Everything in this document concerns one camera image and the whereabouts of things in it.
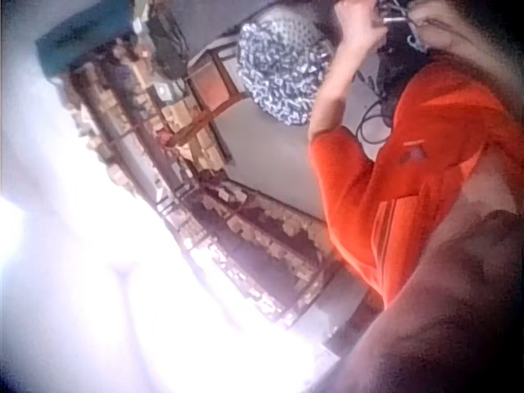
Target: person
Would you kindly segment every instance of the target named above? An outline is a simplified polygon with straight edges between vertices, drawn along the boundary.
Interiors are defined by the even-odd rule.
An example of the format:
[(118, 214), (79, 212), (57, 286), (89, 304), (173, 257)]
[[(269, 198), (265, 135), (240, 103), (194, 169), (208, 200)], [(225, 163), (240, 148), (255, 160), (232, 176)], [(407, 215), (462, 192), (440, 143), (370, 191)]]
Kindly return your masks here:
[(522, 372), (522, 74), (450, 3), (412, 2), (432, 62), (402, 93), (373, 163), (341, 122), (386, 34), (375, 2), (336, 5), (343, 38), (309, 123), (330, 238), (385, 306), (332, 391), (469, 391), (510, 331)]

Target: black cable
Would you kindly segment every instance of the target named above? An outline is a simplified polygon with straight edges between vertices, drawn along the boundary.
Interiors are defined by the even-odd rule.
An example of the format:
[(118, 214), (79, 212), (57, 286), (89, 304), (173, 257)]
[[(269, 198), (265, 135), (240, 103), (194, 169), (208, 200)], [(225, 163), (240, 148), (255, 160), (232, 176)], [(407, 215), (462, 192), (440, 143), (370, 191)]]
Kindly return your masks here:
[(369, 113), (376, 107), (376, 106), (379, 106), (383, 103), (383, 99), (380, 98), (378, 100), (376, 100), (365, 112), (364, 112), (364, 115), (362, 116), (362, 120), (360, 121), (357, 129), (355, 130), (355, 136), (358, 138), (359, 135), (361, 137), (361, 139), (366, 142), (367, 144), (369, 145), (381, 145), (383, 144), (389, 137), (385, 137), (384, 139), (380, 140), (380, 141), (370, 141), (368, 140), (365, 136), (364, 136), (364, 124), (366, 124), (366, 122), (368, 122), (369, 120), (372, 120), (372, 119), (378, 119), (378, 118), (381, 118), (381, 119), (384, 119), (384, 118), (388, 118), (389, 119), (389, 116), (384, 116), (382, 114), (379, 114), (379, 115), (370, 115)]

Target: hand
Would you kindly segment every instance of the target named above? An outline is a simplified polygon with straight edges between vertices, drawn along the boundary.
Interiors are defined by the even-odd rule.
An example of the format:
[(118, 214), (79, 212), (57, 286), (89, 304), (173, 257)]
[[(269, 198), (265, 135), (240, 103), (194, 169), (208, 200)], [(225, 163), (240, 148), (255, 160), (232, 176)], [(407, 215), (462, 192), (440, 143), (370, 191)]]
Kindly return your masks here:
[(373, 24), (376, 3), (377, 0), (340, 0), (335, 5), (342, 28), (341, 47), (365, 55), (386, 35), (386, 27)]
[(416, 0), (409, 4), (409, 17), (420, 39), (429, 47), (466, 58), (474, 48), (484, 47), (481, 32), (470, 25), (446, 0)]

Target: cardboard box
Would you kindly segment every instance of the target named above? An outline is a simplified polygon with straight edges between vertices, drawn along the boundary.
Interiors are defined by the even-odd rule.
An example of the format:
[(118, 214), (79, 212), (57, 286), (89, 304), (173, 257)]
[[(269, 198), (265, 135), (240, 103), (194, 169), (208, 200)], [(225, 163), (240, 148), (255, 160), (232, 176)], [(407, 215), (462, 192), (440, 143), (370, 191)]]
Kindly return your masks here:
[(93, 84), (97, 82), (98, 75), (95, 71), (95, 66), (93, 63), (89, 62), (84, 65), (84, 74), (88, 79), (89, 83)]
[(198, 108), (198, 102), (192, 94), (185, 97), (183, 100), (185, 101), (187, 108)]
[(255, 231), (255, 243), (260, 244), (263, 248), (269, 248), (271, 239), (262, 232)]
[(169, 106), (173, 114), (173, 121), (180, 124), (180, 127), (185, 127), (192, 122), (191, 113), (187, 109), (184, 101), (179, 101), (176, 104)]
[(138, 94), (137, 96), (135, 96), (134, 100), (136, 101), (136, 103), (138, 105), (143, 105), (147, 101), (147, 95), (146, 94)]
[(301, 230), (300, 221), (295, 217), (285, 219), (282, 229), (286, 235), (293, 237)]
[(193, 155), (191, 153), (191, 148), (189, 147), (188, 143), (186, 143), (183, 146), (178, 146), (177, 150), (183, 158), (185, 158), (186, 160), (193, 161)]
[(100, 143), (96, 147), (96, 151), (104, 162), (109, 161), (113, 157), (113, 151), (105, 143)]
[(228, 220), (229, 229), (235, 233), (239, 233), (242, 230), (242, 224), (237, 217), (232, 217)]
[(219, 189), (219, 198), (223, 201), (229, 202), (232, 200), (232, 195), (227, 192), (224, 188)]
[(151, 120), (148, 121), (148, 123), (153, 129), (153, 131), (160, 131), (164, 128), (164, 123), (162, 123), (162, 120), (159, 116), (153, 117)]
[(290, 252), (288, 252), (284, 258), (286, 260), (287, 265), (291, 266), (291, 267), (293, 267), (295, 269), (298, 268), (299, 266), (301, 266), (304, 263), (304, 261), (301, 258), (293, 255)]
[(202, 149), (207, 149), (213, 146), (213, 144), (215, 143), (215, 138), (208, 129), (201, 129), (196, 134), (196, 139), (198, 139), (198, 142), (200, 143), (200, 146), (202, 146)]
[(244, 203), (245, 201), (247, 201), (247, 194), (244, 191), (242, 191), (240, 188), (235, 190), (233, 193), (237, 201), (241, 203)]
[(296, 267), (295, 275), (301, 280), (309, 281), (313, 276), (313, 272), (307, 264), (301, 264)]
[(208, 197), (207, 195), (204, 195), (202, 198), (202, 205), (206, 208), (206, 210), (212, 210), (215, 208), (215, 201)]
[(96, 150), (102, 144), (102, 138), (99, 136), (92, 137), (88, 140), (87, 148), (89, 150)]
[(129, 182), (129, 179), (117, 164), (109, 165), (107, 167), (107, 174), (111, 181), (117, 186), (124, 186)]
[(131, 64), (131, 70), (135, 74), (137, 81), (140, 83), (142, 89), (146, 89), (151, 84), (151, 74), (147, 69), (147, 64), (144, 60), (138, 60)]
[(173, 121), (173, 113), (171, 112), (171, 108), (169, 106), (164, 106), (162, 109), (162, 115), (164, 116), (164, 118), (171, 122)]
[(202, 169), (210, 169), (210, 163), (205, 157), (198, 157), (198, 164)]
[(277, 243), (271, 243), (268, 249), (268, 253), (278, 260), (283, 258), (286, 255), (286, 250), (280, 247)]
[(221, 170), (226, 165), (226, 160), (216, 145), (209, 147), (206, 154), (210, 158), (212, 170)]
[(252, 243), (255, 241), (255, 230), (252, 227), (244, 227), (241, 236), (244, 240)]

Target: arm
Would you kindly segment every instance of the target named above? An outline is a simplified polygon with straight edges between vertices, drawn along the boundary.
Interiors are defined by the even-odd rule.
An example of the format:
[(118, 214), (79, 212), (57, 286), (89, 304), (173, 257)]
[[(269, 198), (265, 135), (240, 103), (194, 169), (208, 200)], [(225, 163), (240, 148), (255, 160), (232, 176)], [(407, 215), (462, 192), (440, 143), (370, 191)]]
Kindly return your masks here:
[(376, 0), (341, 0), (335, 6), (342, 42), (316, 97), (309, 122), (309, 140), (341, 125), (351, 81), (369, 50), (386, 34), (373, 26)]

